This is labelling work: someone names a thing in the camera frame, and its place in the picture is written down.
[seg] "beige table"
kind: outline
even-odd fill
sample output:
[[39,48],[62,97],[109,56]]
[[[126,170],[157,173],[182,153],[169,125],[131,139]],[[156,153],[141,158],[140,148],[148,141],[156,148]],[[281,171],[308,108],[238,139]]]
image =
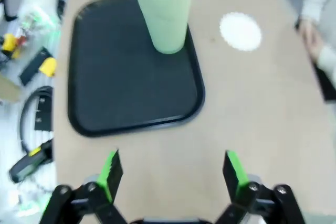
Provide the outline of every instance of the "beige table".
[[[143,216],[214,221],[229,202],[222,165],[230,149],[267,186],[289,184],[304,211],[336,214],[327,108],[286,0],[193,0],[190,27],[206,89],[200,114],[178,127],[98,139],[76,133],[67,117],[72,22],[88,1],[69,0],[57,58],[59,183],[79,186],[119,148],[124,176],[116,204],[128,221]],[[263,33],[259,49],[240,52],[224,42],[219,21],[228,12],[256,19]]]

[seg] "yellow tool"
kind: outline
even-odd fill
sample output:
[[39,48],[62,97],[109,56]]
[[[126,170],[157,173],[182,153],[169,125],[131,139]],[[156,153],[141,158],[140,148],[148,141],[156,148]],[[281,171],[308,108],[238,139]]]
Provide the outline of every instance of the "yellow tool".
[[21,52],[21,49],[19,47],[16,48],[12,54],[12,59],[14,60],[18,59],[20,56],[20,52]]
[[4,43],[2,45],[2,50],[12,52],[17,46],[17,39],[13,34],[5,34]]
[[47,58],[39,67],[40,72],[44,73],[48,77],[52,77],[56,70],[56,59],[53,57]]

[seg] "green cup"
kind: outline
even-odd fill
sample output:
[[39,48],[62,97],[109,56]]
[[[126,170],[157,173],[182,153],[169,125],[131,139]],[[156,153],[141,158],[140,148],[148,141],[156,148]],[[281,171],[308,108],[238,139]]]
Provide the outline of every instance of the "green cup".
[[174,54],[184,45],[191,0],[138,0],[154,47]]

